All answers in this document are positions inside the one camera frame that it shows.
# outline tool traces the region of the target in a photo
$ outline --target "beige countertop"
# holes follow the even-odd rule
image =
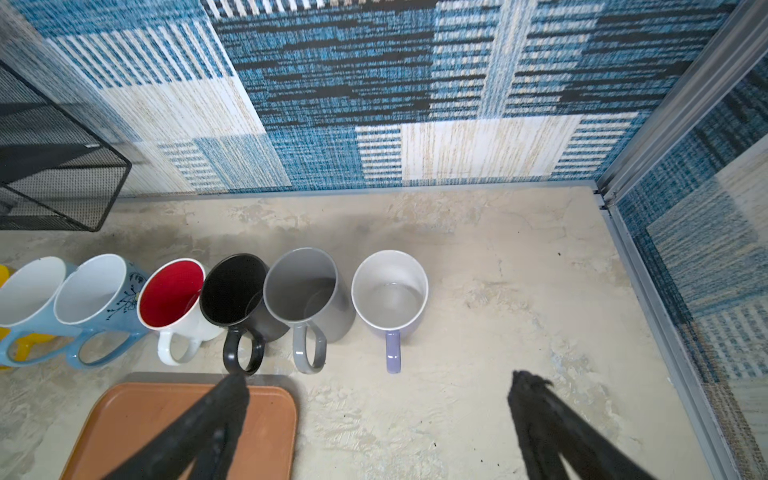
[[[348,284],[377,250],[412,254],[430,298],[402,373],[386,372],[384,342],[359,318],[314,376],[296,371],[290,334],[268,344],[259,373],[286,376],[300,409],[294,478],[527,478],[506,403],[513,369],[551,379],[658,478],[711,478],[588,187],[119,203],[98,233],[0,232],[0,246],[16,268],[118,253],[149,273],[311,246]],[[220,376],[222,345],[170,367],[152,334],[101,369],[58,357],[0,372],[0,477],[57,478],[106,389],[133,372]]]

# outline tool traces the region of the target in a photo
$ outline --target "brown tray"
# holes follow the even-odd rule
[[[187,383],[121,383],[112,387],[91,410],[61,479],[103,478],[213,387]],[[288,480],[296,438],[296,403],[278,387],[248,389],[250,402],[228,478]]]

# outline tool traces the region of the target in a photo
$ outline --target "floral design on mug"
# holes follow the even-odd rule
[[[109,313],[107,320],[110,320],[115,313],[128,313],[132,310],[136,310],[139,292],[141,291],[141,284],[144,283],[145,280],[144,275],[137,272],[131,272],[131,274],[128,275],[128,281],[131,282],[131,285],[128,287],[128,290],[123,290],[123,296],[118,299],[116,307],[107,309],[107,312]]]

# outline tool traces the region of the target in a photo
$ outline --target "black mesh basket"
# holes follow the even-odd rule
[[[0,61],[0,230],[104,224],[131,162]]]

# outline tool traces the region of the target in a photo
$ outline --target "patchwork textile wall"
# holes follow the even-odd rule
[[[129,195],[595,179],[737,0],[0,0]]]
[[[768,478],[768,57],[618,206],[738,469]]]

